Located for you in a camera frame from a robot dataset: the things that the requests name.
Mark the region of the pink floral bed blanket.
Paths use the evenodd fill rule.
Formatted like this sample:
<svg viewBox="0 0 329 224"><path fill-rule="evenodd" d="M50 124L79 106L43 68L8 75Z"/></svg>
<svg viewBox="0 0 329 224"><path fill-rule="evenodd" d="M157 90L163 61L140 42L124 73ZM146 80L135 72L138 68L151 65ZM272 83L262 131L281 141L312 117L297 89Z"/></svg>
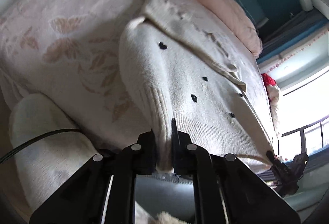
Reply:
<svg viewBox="0 0 329 224"><path fill-rule="evenodd" d="M254 55L196 0L169 0L232 51ZM93 142L123 148L152 130L119 68L119 42L145 0L18 0L1 17L1 88L7 104L42 93Z"/></svg>

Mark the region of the white trouser leg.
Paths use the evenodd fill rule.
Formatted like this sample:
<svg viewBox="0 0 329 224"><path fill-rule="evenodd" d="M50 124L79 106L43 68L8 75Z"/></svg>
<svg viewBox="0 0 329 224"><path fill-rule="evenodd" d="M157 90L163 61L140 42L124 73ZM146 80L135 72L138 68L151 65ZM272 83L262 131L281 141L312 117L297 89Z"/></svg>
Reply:
<svg viewBox="0 0 329 224"><path fill-rule="evenodd" d="M9 137L13 147L60 129L69 132L48 136L15 155L18 178L32 210L42 205L97 151L45 95L36 93L23 98L11 113Z"/></svg>

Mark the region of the window railing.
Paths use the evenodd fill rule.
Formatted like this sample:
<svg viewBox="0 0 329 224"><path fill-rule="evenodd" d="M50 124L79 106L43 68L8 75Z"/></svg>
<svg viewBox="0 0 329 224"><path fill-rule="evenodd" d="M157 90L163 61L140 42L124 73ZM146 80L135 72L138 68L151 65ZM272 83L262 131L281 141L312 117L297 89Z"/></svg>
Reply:
<svg viewBox="0 0 329 224"><path fill-rule="evenodd" d="M286 132L278 140L278 154L285 161L295 154L312 155L328 148L328 116L311 124Z"/></svg>

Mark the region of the red and white plush toy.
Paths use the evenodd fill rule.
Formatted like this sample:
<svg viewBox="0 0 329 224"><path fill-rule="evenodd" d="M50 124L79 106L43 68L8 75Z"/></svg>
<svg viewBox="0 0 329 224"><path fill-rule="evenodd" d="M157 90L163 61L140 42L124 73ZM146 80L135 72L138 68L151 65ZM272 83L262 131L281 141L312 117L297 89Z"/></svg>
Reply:
<svg viewBox="0 0 329 224"><path fill-rule="evenodd" d="M279 121L279 100L281 95L280 88L278 87L276 81L272 79L267 73L261 74L264 86L268 94L270 112L272 114L272 119L275 122Z"/></svg>

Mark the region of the cream knitted cardigan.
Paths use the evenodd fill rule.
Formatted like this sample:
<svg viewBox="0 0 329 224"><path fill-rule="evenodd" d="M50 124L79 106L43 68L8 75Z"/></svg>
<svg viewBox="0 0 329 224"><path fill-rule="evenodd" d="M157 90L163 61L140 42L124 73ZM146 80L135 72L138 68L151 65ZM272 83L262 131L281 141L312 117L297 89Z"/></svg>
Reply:
<svg viewBox="0 0 329 224"><path fill-rule="evenodd" d="M119 42L122 81L156 138L157 167L173 167L173 125L210 154L270 167L275 132L253 57L232 51L169 0L145 0Z"/></svg>

